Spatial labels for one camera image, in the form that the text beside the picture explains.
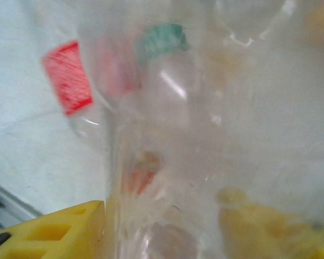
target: clear plastic bag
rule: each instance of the clear plastic bag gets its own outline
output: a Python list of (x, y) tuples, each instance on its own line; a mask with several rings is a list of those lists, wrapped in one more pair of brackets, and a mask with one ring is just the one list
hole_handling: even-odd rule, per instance
[(323, 4), (82, 6), (84, 66), (117, 118), (108, 258), (310, 258), (324, 244)]

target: red label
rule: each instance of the red label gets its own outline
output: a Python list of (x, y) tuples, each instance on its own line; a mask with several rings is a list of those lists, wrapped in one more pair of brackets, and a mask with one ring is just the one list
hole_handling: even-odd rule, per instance
[(78, 42), (49, 52), (43, 58), (43, 66), (67, 116), (93, 102), (90, 84), (80, 61)]

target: white table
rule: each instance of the white table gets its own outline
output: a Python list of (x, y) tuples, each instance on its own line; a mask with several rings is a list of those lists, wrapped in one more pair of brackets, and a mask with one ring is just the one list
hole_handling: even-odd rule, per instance
[(0, 186), (50, 213), (105, 198), (109, 152), (87, 145), (62, 115), (39, 64), (28, 2), (0, 1)]

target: plastic bottle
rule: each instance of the plastic bottle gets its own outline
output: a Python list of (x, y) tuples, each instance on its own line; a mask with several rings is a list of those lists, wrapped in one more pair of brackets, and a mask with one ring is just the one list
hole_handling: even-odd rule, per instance
[(80, 61), (76, 6), (78, 1), (38, 1), (33, 6), (38, 55), (56, 97), (76, 134), (96, 143), (98, 114)]
[(150, 27), (137, 41), (136, 50), (142, 68), (142, 110), (158, 123), (189, 126), (188, 103), (200, 84), (184, 27), (174, 23)]

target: plastic wrap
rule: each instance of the plastic wrap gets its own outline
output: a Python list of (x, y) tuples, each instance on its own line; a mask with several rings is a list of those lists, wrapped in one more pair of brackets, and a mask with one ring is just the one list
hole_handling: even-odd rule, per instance
[(82, 6), (83, 63), (118, 123), (109, 258), (310, 258), (324, 243), (322, 12)]

